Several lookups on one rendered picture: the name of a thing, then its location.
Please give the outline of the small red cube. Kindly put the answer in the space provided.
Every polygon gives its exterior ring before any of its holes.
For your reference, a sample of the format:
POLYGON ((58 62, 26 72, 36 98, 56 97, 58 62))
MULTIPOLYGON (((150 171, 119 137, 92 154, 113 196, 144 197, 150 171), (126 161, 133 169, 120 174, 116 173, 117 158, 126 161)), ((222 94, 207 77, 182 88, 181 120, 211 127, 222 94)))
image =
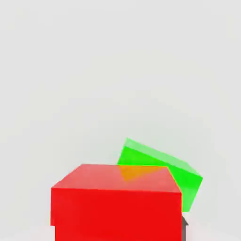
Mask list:
POLYGON ((164 166, 82 164, 51 188, 56 241, 182 241, 182 194, 164 166))

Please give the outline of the small green cube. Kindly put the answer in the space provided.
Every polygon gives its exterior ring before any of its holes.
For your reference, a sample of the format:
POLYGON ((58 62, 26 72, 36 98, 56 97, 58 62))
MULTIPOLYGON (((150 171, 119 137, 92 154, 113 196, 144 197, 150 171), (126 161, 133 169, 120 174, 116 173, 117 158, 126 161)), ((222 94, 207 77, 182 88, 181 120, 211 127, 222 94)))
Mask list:
POLYGON ((182 211, 189 212, 203 177, 186 161, 127 138, 121 151, 120 165, 165 166, 182 192, 182 211))

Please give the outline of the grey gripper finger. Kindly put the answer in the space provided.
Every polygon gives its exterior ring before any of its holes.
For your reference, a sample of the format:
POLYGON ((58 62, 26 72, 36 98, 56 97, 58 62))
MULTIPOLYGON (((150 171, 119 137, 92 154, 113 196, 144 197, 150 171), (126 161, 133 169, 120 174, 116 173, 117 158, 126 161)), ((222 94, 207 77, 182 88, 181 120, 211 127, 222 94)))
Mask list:
POLYGON ((188 222, 186 221, 184 216, 182 216, 182 241, 186 241, 186 227, 188 225, 188 222))

